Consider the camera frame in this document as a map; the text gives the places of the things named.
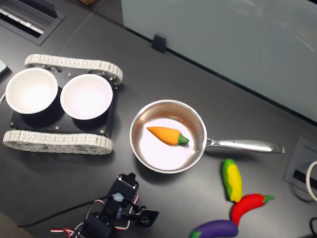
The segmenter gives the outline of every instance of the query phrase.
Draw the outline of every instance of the cable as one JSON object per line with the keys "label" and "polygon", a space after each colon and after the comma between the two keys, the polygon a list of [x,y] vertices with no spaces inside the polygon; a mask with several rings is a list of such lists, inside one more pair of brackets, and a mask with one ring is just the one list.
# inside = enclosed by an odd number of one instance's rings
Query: cable
{"label": "cable", "polygon": [[317,238],[317,234],[315,233],[314,228],[313,228],[313,221],[314,221],[314,220],[317,220],[317,217],[311,218],[311,220],[309,221],[309,227],[310,227],[310,229],[311,229],[311,231],[312,231],[312,233],[313,233],[313,236],[314,236],[315,238]]}
{"label": "cable", "polygon": [[2,103],[4,99],[5,99],[5,93],[0,97],[0,104]]}
{"label": "cable", "polygon": [[[138,199],[139,199],[139,194],[137,193],[137,196],[135,197],[134,202],[133,202],[134,205],[138,202]],[[131,214],[132,210],[133,210],[133,206],[130,208],[129,214]],[[126,229],[129,228],[130,222],[131,222],[131,221],[128,220],[128,224],[126,225],[126,227],[115,227],[115,228],[116,228],[117,230],[120,230],[120,231],[126,230]]]}
{"label": "cable", "polygon": [[[103,196],[103,197],[101,197],[101,198],[98,198],[97,200],[105,200],[105,199],[108,199],[108,198],[111,198],[111,197],[112,197],[112,195],[110,195],[110,196]],[[58,213],[55,213],[55,214],[50,215],[50,216],[48,216],[48,217],[44,217],[44,218],[42,218],[42,219],[40,219],[40,220],[38,220],[38,221],[36,221],[36,222],[33,222],[33,223],[29,223],[29,224],[25,224],[25,225],[18,225],[18,227],[19,227],[19,228],[26,228],[26,227],[35,226],[35,225],[37,225],[37,224],[39,224],[39,223],[42,223],[42,222],[44,222],[44,221],[47,221],[47,220],[53,218],[53,217],[57,217],[57,216],[59,216],[59,215],[61,215],[61,214],[64,214],[64,213],[66,213],[66,212],[70,212],[70,211],[75,210],[75,209],[77,209],[77,208],[80,208],[80,207],[86,206],[86,205],[88,205],[88,204],[91,204],[91,203],[93,203],[95,200],[96,200],[96,199],[91,200],[91,201],[89,201],[89,202],[85,202],[85,203],[79,204],[79,205],[77,205],[77,206],[70,207],[70,208],[68,208],[68,209],[66,209],[66,210],[63,210],[63,211],[58,212]]]}
{"label": "cable", "polygon": [[311,173],[315,165],[317,165],[317,161],[312,162],[311,165],[309,165],[308,167],[307,174],[306,174],[306,187],[310,196],[313,198],[313,200],[317,202],[317,197],[314,195],[312,191],[312,187],[311,187]]}
{"label": "cable", "polygon": [[84,224],[83,222],[79,223],[79,224],[76,226],[76,228],[74,229],[74,231],[76,231],[78,228],[80,228],[83,224]]}
{"label": "cable", "polygon": [[88,210],[87,210],[87,212],[86,212],[86,215],[85,215],[85,220],[84,220],[84,222],[87,221],[88,216],[89,216],[89,213],[90,213],[90,210],[91,210],[91,208],[93,207],[93,205],[94,205],[96,202],[102,204],[103,206],[105,206],[105,203],[104,203],[102,200],[98,200],[98,199],[95,200],[95,201],[90,205],[90,207],[88,208]]}
{"label": "cable", "polygon": [[52,228],[52,229],[51,229],[51,232],[66,232],[67,235],[68,235],[68,238],[70,238],[70,237],[75,233],[74,230],[72,230],[72,229],[67,229],[67,228],[62,228],[62,229]]}

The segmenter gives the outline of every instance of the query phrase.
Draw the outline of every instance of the orange carrot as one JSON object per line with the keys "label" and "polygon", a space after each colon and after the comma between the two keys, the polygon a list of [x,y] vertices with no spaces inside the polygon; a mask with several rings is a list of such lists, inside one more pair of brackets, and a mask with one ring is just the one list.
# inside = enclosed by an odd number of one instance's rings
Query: orange carrot
{"label": "orange carrot", "polygon": [[179,130],[161,127],[161,126],[150,126],[147,129],[155,135],[158,139],[168,145],[187,144],[189,139],[180,133]]}

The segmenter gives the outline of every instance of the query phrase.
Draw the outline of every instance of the toy vegetable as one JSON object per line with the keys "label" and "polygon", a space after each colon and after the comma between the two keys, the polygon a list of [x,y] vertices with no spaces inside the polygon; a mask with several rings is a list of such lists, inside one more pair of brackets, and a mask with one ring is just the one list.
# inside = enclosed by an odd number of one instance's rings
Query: toy vegetable
{"label": "toy vegetable", "polygon": [[162,142],[169,145],[187,144],[189,142],[189,139],[176,129],[160,126],[150,126],[147,129]]}
{"label": "toy vegetable", "polygon": [[242,198],[242,179],[238,167],[232,159],[226,159],[222,166],[222,178],[231,202]]}
{"label": "toy vegetable", "polygon": [[235,237],[237,226],[228,220],[218,220],[205,223],[193,230],[190,238]]}
{"label": "toy vegetable", "polygon": [[240,202],[234,204],[231,211],[231,220],[238,226],[243,214],[255,208],[262,207],[271,199],[274,199],[273,195],[249,194],[244,196]]}

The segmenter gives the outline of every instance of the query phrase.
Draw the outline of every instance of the stainless steel pan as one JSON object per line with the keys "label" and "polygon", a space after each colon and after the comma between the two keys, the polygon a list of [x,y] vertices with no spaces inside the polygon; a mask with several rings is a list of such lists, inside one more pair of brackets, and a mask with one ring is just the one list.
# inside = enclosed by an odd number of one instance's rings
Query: stainless steel pan
{"label": "stainless steel pan", "polygon": [[[189,138],[186,146],[170,146],[153,136],[148,126],[175,128]],[[207,138],[203,120],[190,106],[175,100],[148,104],[135,116],[130,128],[130,143],[135,156],[151,170],[173,174],[189,169],[207,147],[227,147],[264,153],[283,154],[284,147],[256,140],[213,140]]]}

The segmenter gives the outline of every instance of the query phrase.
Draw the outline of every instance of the dark table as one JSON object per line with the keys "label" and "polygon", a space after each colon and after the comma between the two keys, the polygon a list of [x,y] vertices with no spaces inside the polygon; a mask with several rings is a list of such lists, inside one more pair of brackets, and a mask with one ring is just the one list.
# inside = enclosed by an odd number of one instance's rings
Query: dark table
{"label": "dark table", "polygon": [[[299,137],[317,143],[317,128],[251,95],[105,20],[91,9],[55,0],[67,17],[52,35],[36,46],[0,27],[0,59],[12,70],[1,79],[0,94],[32,53],[107,60],[124,72],[119,88],[112,140],[107,156],[28,153],[0,144],[0,209],[17,223],[28,223],[70,206],[105,195],[118,174],[134,172],[140,183],[139,204],[160,211],[149,229],[119,232],[119,237],[184,238],[204,222],[229,219],[220,176],[224,158],[233,158],[243,178],[244,194],[274,194],[264,208],[245,215],[239,238],[304,238],[317,203],[304,203],[283,180]],[[226,150],[206,151],[191,169],[163,175],[140,164],[130,148],[129,128],[135,114],[159,99],[176,99],[192,106],[204,120],[209,137],[258,139],[285,145],[284,155]],[[12,110],[0,106],[0,135],[9,130]],[[58,237],[51,227],[73,228],[86,208],[29,228],[35,237]]]}

